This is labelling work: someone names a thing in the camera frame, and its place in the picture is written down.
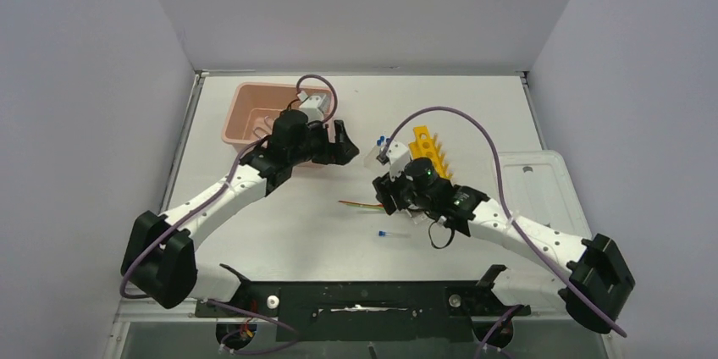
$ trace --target purple cable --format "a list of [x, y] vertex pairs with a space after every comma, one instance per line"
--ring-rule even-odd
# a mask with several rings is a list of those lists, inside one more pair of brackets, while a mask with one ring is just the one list
[[303, 75], [302, 77], [299, 78], [299, 80], [296, 82], [296, 93], [297, 94], [301, 91], [302, 81], [308, 80], [310, 78], [313, 78], [314, 80], [322, 81], [329, 88], [329, 90], [332, 91], [332, 96], [334, 97], [334, 106], [332, 107], [331, 112], [329, 112], [329, 115], [327, 115], [327, 117], [324, 118], [324, 120], [322, 121], [322, 123], [326, 123], [327, 121], [332, 119], [332, 117], [336, 113], [336, 108], [339, 105], [339, 97], [337, 97], [336, 90], [334, 89], [334, 86], [332, 86], [332, 83], [329, 82], [329, 80], [327, 80], [326, 78], [322, 77], [321, 75], [316, 75], [316, 74], [307, 74], [307, 75]]
[[[478, 348], [476, 348], [476, 353], [473, 354], [473, 359], [478, 359], [481, 356], [481, 350], [484, 345], [486, 345], [486, 342], [491, 338], [491, 335], [496, 332], [496, 329], [499, 328], [499, 326], [517, 309], [521, 308], [523, 306], [513, 306], [506, 310], [504, 312], [504, 315], [500, 316], [499, 319], [496, 320], [493, 326], [491, 326], [491, 329], [486, 333], [486, 335], [483, 336], [483, 339], [481, 342], [478, 343]], [[511, 357], [511, 355], [508, 354], [508, 352], [504, 352], [504, 350], [501, 350], [501, 353], [504, 353], [506, 356]]]
[[229, 188], [229, 182], [235, 177], [235, 172], [237, 171], [237, 168], [240, 166], [240, 159], [242, 156], [245, 155], [245, 153], [253, 148], [257, 143], [259, 143], [262, 139], [259, 139], [257, 141], [253, 141], [249, 145], [245, 146], [245, 148], [242, 149], [241, 152], [237, 154], [237, 157], [235, 157], [235, 160], [232, 162], [232, 168], [229, 170], [229, 175], [227, 176], [227, 180], [224, 182], [222, 187], [215, 192], [212, 196], [210, 196], [206, 201], [204, 201], [202, 204], [198, 205], [196, 208], [190, 210], [184, 217], [177, 220], [176, 223], [174, 223], [172, 226], [167, 228], [157, 239], [155, 239], [154, 242], [152, 242], [140, 255], [130, 264], [130, 266], [127, 268], [127, 271], [124, 272], [124, 276], [122, 276], [122, 281], [119, 284], [119, 294], [123, 296], [124, 298], [128, 298], [131, 300], [139, 300], [142, 298], [147, 298], [149, 295], [147, 294], [128, 294], [127, 293], [127, 284], [130, 282], [130, 277], [132, 276], [132, 273], [135, 272], [135, 270], [140, 266], [142, 261], [145, 260], [147, 255], [149, 255], [156, 247], [159, 246], [160, 243], [162, 243], [165, 239], [167, 239], [175, 230], [177, 230], [180, 226], [182, 226], [184, 223], [190, 220], [193, 216], [195, 216], [197, 213], [199, 213], [201, 210], [203, 210], [206, 207], [209, 207], [212, 205], [213, 202], [217, 201], [219, 197], [224, 194], [224, 192]]
[[[486, 139], [486, 141], [489, 144], [489, 147], [491, 148], [491, 155], [494, 157], [494, 165], [496, 167], [496, 183], [499, 186], [499, 202], [501, 203], [501, 208], [504, 210], [504, 214], [507, 218], [511, 219], [511, 225], [514, 227], [516, 232], [521, 236], [524, 242], [528, 245], [528, 247], [533, 251], [533, 253], [538, 256], [539, 259], [541, 259], [541, 262], [543, 262], [546, 267], [553, 272], [553, 274], [558, 277], [565, 285], [568, 287], [568, 289], [578, 297], [579, 300], [583, 304], [586, 305], [594, 314], [598, 315], [599, 318], [601, 318], [604, 322], [606, 322], [614, 331], [616, 331], [617, 334], [620, 336], [626, 338], [627, 334], [626, 331], [624, 331], [615, 321], [610, 319], [603, 311], [601, 311], [600, 308], [598, 308], [591, 300], [589, 300], [578, 288], [576, 288], [575, 285], [571, 283], [571, 280], [568, 279], [568, 277], [561, 272], [561, 269], [558, 268], [553, 262], [550, 261], [540, 250], [539, 248], [529, 239], [528, 235], [526, 235], [526, 232], [521, 229], [521, 227], [518, 225], [516, 220], [511, 218], [511, 211], [509, 210], [509, 206], [506, 204], [506, 199], [504, 198], [504, 180], [501, 176], [501, 164], [499, 162], [499, 152], [496, 151], [496, 145], [494, 144], [494, 141], [491, 139], [491, 136], [489, 135], [488, 131], [483, 128], [483, 126], [474, 118], [469, 116], [466, 113], [463, 113], [462, 111], [450, 108], [450, 107], [428, 107], [424, 109], [420, 109], [416, 111], [415, 113], [412, 113], [409, 115], [406, 119], [404, 119], [399, 126], [394, 129], [394, 132], [392, 132], [391, 136], [389, 136], [389, 139], [386, 141], [387, 143], [392, 142], [394, 138], [396, 137], [396, 134], [399, 133], [399, 130], [403, 128], [406, 124], [409, 123], [410, 120], [416, 118], [417, 116], [433, 112], [433, 111], [446, 111], [451, 112], [456, 115], [461, 116], [462, 118], [469, 121], [471, 124], [473, 124], [477, 129], [481, 131], [483, 134], [483, 137]], [[388, 146], [385, 146], [384, 149], [379, 153], [380, 157], [385, 157], [386, 152], [389, 150]]]
[[[295, 340], [291, 340], [291, 341], [289, 341], [289, 342], [283, 343], [282, 345], [277, 345], [277, 346], [272, 347], [272, 348], [261, 349], [261, 350], [257, 350], [257, 351], [247, 351], [247, 352], [244, 352], [244, 351], [234, 351], [234, 352], [232, 352], [232, 353], [234, 353], [235, 355], [240, 355], [240, 356], [265, 355], [265, 354], [268, 354], [268, 353], [274, 353], [274, 352], [276, 352], [276, 351], [281, 351], [281, 350], [283, 350], [283, 349], [289, 348], [290, 346], [292, 346], [292, 345], [296, 344], [297, 342], [299, 342], [299, 332], [297, 332], [296, 329], [293, 329], [290, 325], [287, 325], [286, 323], [282, 323], [282, 322], [280, 322], [280, 321], [277, 321], [277, 320], [274, 319], [274, 318], [266, 317], [266, 316], [264, 316], [264, 315], [262, 315], [262, 314], [257, 314], [256, 312], [246, 311], [246, 310], [243, 310], [243, 309], [241, 309], [241, 308], [232, 307], [232, 306], [229, 305], [229, 304], [224, 304], [223, 302], [219, 302], [219, 301], [215, 301], [215, 300], [207, 300], [207, 304], [212, 304], [212, 305], [214, 305], [214, 306], [223, 308], [223, 309], [225, 309], [225, 310], [230, 310], [230, 311], [236, 312], [236, 313], [241, 314], [241, 315], [244, 315], [244, 316], [246, 316], [246, 317], [252, 317], [252, 318], [256, 318], [256, 319], [262, 319], [262, 320], [264, 320], [264, 321], [267, 321], [268, 323], [273, 323], [274, 325], [277, 325], [278, 327], [284, 328], [284, 329], [286, 329], [286, 330], [288, 330], [288, 331], [294, 333], [295, 335], [297, 335], [297, 338], [296, 338]], [[238, 329], [238, 330], [236, 330], [236, 331], [234, 331], [234, 332], [230, 332], [229, 334], [226, 334], [226, 335], [219, 341], [219, 343], [220, 343], [221, 345], [224, 345], [224, 343], [225, 343], [229, 338], [231, 338], [232, 336], [238, 334], [240, 331], [241, 331], [241, 329]], [[230, 351], [230, 349], [229, 349], [227, 346], [225, 346], [224, 349], [227, 350], [227, 351]]]

